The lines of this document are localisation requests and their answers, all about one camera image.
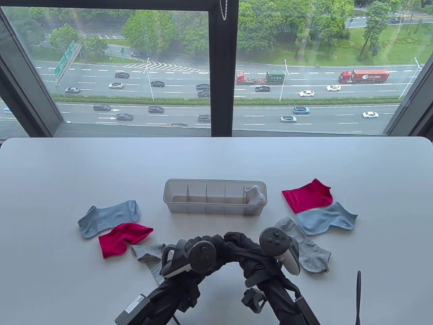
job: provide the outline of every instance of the red sock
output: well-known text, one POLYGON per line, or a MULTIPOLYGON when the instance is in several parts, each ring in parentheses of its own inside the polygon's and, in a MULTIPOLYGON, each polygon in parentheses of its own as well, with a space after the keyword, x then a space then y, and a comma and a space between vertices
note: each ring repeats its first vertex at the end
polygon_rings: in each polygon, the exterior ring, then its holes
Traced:
POLYGON ((330 187, 318 179, 300 188, 283 191, 287 203, 294 213, 301 213, 314 208, 323 208, 332 204, 333 197, 330 187))
POLYGON ((153 228, 140 224, 126 223, 113 228, 106 235, 99 236, 99 244, 102 249, 102 256, 122 255, 128 249, 126 243, 138 244, 153 232, 153 228))

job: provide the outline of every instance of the white label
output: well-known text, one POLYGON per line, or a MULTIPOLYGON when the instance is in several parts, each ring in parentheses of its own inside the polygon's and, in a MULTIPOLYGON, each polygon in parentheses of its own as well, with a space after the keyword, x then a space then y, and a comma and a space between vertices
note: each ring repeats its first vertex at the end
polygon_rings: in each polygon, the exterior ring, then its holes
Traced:
POLYGON ((129 306, 125 309, 125 312, 128 314, 135 308, 137 305, 142 301, 144 297, 142 295, 139 295, 137 298, 134 299, 132 303, 129 304, 129 306))

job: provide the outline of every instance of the black car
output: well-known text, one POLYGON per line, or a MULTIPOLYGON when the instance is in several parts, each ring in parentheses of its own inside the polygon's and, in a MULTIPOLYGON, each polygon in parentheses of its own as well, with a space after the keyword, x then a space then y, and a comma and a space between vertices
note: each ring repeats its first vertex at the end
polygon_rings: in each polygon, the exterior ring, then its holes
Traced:
POLYGON ((165 83, 162 81, 152 81, 150 85, 152 87, 165 87, 165 83))
POLYGON ((210 91, 209 90, 203 90, 203 91, 199 91, 197 93, 198 97, 209 97, 210 98, 210 91))
POLYGON ((271 91, 271 87, 260 86, 260 87, 256 87, 254 90, 256 93, 268 93, 271 91))
POLYGON ((198 84, 195 86, 197 90, 210 90, 210 84, 198 84))
POLYGON ((129 73, 126 72, 118 72, 114 75, 115 78, 129 78, 129 73))
POLYGON ((399 22, 404 22, 404 18, 403 17, 394 17, 393 19, 391 19, 392 24, 398 24, 399 22))
POLYGON ((107 104, 94 104, 93 105, 93 109, 95 110, 95 111, 109 111, 109 110, 111 110, 111 107, 109 106, 109 105, 107 105, 107 104))
POLYGON ((149 107, 149 113, 164 113, 164 109, 160 106, 151 106, 149 107))
POLYGON ((210 115, 207 114, 200 114, 198 116, 198 121, 199 122, 209 122, 210 123, 210 115))
POLYGON ((121 113, 116 115, 116 119, 119 121, 132 121, 134 119, 134 116, 132 116, 131 114, 121 113))
POLYGON ((66 88, 66 90, 65 90, 65 93, 67 93, 67 94, 78 94, 79 92, 80 92, 80 88, 78 88, 78 87, 68 87, 68 88, 66 88))

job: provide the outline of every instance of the sock organizer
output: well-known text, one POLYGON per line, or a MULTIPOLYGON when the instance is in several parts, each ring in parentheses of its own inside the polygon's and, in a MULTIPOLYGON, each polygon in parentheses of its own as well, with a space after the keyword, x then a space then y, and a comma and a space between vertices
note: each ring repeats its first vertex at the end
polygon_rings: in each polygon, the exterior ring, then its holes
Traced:
POLYGON ((268 202, 266 185, 257 181, 169 179, 164 202, 171 213, 200 215, 260 215, 268 202), (248 204, 245 187, 257 185, 263 204, 248 204))

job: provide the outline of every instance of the shipping container truck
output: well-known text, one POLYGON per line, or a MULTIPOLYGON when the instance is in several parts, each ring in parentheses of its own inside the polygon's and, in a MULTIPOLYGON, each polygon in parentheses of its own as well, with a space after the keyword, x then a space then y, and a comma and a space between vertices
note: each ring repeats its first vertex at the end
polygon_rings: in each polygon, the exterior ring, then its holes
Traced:
POLYGON ((389 77, 387 70, 353 70, 342 72, 338 77, 341 84, 382 84, 389 77))
POLYGON ((243 72, 239 72, 236 76, 237 85, 282 85, 284 81, 285 71, 267 71, 265 78, 245 78, 243 72))

